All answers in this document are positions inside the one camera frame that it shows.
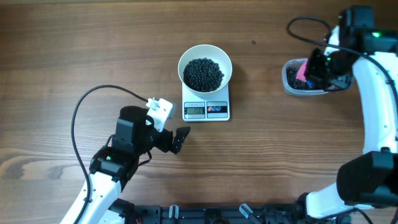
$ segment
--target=clear plastic container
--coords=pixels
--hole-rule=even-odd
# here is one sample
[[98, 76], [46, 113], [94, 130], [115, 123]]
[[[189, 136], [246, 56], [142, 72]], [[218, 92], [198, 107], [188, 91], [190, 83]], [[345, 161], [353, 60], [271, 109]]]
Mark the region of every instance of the clear plastic container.
[[315, 95], [323, 95], [327, 94], [327, 91], [323, 90], [296, 90], [292, 88], [287, 82], [287, 73], [286, 70], [288, 68], [296, 68], [297, 70], [300, 66], [307, 60], [307, 58], [298, 58], [288, 61], [282, 69], [282, 81], [284, 83], [285, 92], [292, 96], [315, 96]]

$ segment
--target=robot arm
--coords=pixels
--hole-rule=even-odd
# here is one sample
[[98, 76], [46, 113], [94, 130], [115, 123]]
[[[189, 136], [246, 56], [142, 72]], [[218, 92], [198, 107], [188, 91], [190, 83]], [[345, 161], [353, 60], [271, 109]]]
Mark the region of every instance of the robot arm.
[[[375, 29], [370, 7], [353, 6], [341, 12], [339, 18], [340, 25], [332, 31], [328, 43], [368, 55], [396, 82], [397, 33]], [[306, 216], [324, 218], [353, 207], [398, 206], [397, 186], [392, 181], [397, 172], [394, 161], [398, 116], [394, 84], [370, 60], [333, 47], [312, 52], [305, 77], [325, 90], [345, 90], [355, 77], [365, 127], [364, 155], [343, 165], [336, 183], [302, 196]]]
[[[108, 142], [91, 159], [90, 184], [91, 197], [79, 223], [106, 222], [111, 217], [112, 223], [125, 223], [128, 217], [114, 215], [108, 211], [118, 199], [127, 182], [137, 168], [148, 161], [139, 163], [139, 156], [157, 147], [163, 152], [180, 152], [182, 144], [190, 132], [190, 127], [178, 128], [176, 137], [173, 132], [164, 129], [167, 119], [171, 118], [175, 106], [160, 99], [148, 99], [148, 109], [127, 106], [120, 111], [115, 135], [111, 136], [111, 147]], [[79, 196], [65, 215], [61, 223], [73, 223], [87, 200], [87, 183], [85, 182]]]

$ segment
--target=black beans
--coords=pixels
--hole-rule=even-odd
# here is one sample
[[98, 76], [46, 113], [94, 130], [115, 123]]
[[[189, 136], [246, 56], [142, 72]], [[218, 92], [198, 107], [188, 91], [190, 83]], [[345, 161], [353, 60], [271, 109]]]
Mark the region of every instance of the black beans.
[[220, 87], [224, 74], [212, 59], [193, 59], [184, 69], [184, 83], [202, 92], [215, 91]]
[[316, 85], [308, 85], [309, 82], [301, 82], [296, 79], [298, 69], [297, 68], [287, 68], [287, 83], [296, 90], [319, 90]]

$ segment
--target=pink object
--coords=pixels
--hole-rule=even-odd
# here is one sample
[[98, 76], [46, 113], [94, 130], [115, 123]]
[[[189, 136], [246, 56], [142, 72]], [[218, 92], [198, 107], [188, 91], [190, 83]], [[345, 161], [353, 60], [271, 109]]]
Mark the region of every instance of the pink object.
[[307, 63], [308, 60], [306, 60], [301, 67], [299, 68], [297, 75], [296, 75], [296, 79], [300, 80], [301, 82], [307, 82], [307, 80], [305, 79], [305, 69], [307, 69]]

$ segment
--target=wooden tabletop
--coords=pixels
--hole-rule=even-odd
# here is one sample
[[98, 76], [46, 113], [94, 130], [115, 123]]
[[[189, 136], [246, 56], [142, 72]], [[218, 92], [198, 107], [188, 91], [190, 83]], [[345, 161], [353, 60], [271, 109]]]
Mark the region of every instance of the wooden tabletop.
[[[335, 25], [338, 13], [357, 3], [367, 1], [0, 7], [0, 223], [58, 223], [66, 214], [84, 182], [71, 117], [90, 88], [113, 84], [144, 98], [168, 99], [179, 109], [166, 128], [186, 126], [177, 64], [198, 44], [222, 48], [233, 62], [231, 119], [190, 123], [181, 153], [154, 149], [153, 160], [139, 168], [121, 198], [136, 205], [262, 205], [293, 202], [332, 184], [339, 167], [361, 155], [358, 89], [286, 95], [284, 63], [307, 57], [314, 46], [289, 37], [285, 26], [296, 16]], [[397, 6], [378, 1], [376, 24], [398, 29]], [[304, 22], [295, 31], [318, 39], [325, 32]], [[84, 100], [76, 140], [86, 167], [127, 105], [145, 107], [118, 90], [98, 90]], [[375, 223], [389, 223], [393, 209], [368, 213]]]

